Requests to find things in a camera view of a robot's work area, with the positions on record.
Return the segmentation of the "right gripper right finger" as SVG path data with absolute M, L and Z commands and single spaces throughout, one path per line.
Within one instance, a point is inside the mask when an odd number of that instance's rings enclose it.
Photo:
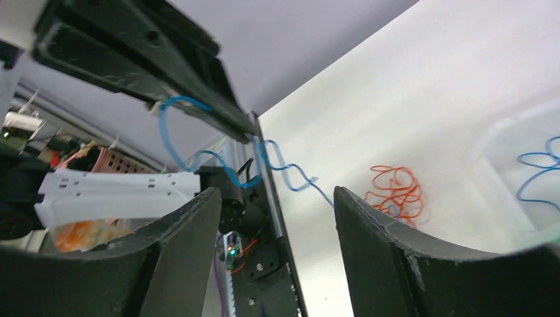
M 333 191 L 355 316 L 558 316 L 559 245 L 509 254 L 453 244 Z

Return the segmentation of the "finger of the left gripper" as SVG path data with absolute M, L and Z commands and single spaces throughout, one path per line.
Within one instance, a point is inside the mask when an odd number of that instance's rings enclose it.
M 247 143 L 220 45 L 168 1 L 48 1 L 34 27 L 38 63 L 147 104 L 174 107 Z

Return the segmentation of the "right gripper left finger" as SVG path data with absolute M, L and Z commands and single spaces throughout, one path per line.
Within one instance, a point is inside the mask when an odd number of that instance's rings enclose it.
M 201 316 L 221 213 L 208 188 L 86 252 L 1 248 L 2 316 Z

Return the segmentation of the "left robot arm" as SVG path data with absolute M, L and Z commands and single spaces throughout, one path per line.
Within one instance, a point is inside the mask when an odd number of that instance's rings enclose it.
M 2 1 L 1 68 L 28 52 L 39 64 L 142 100 L 174 107 L 247 144 L 256 134 L 237 104 L 220 47 L 168 1 Z M 159 218 L 199 190 L 195 170 L 109 174 L 52 169 L 1 150 L 1 238 L 100 219 Z

